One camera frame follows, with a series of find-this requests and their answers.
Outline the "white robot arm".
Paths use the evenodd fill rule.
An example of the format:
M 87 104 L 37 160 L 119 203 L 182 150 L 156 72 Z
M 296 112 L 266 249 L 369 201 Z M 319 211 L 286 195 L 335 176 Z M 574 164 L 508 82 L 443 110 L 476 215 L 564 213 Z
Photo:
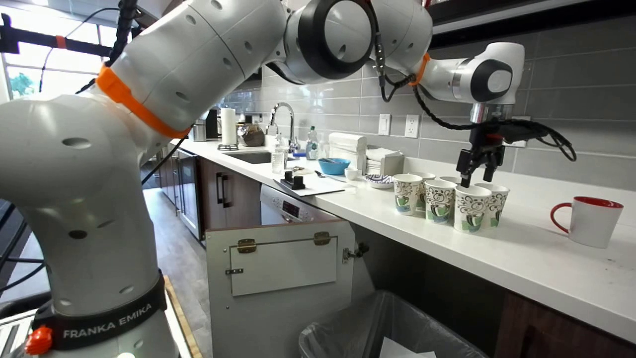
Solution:
M 178 357 L 141 168 L 206 130 L 260 68 L 303 86 L 375 64 L 441 102 L 512 104 L 522 46 L 435 60 L 431 38 L 417 0 L 182 0 L 117 44 L 83 92 L 1 104 L 0 197 L 39 241 L 51 291 L 11 358 Z

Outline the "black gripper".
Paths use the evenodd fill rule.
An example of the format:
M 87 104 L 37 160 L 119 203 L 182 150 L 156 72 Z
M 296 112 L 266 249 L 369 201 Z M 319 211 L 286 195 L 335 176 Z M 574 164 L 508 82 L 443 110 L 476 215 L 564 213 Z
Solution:
M 460 150 L 455 166 L 455 170 L 459 172 L 459 185 L 468 187 L 470 176 L 480 164 L 486 164 L 482 182 L 490 184 L 504 156 L 498 124 L 494 120 L 474 124 L 468 142 L 470 150 Z

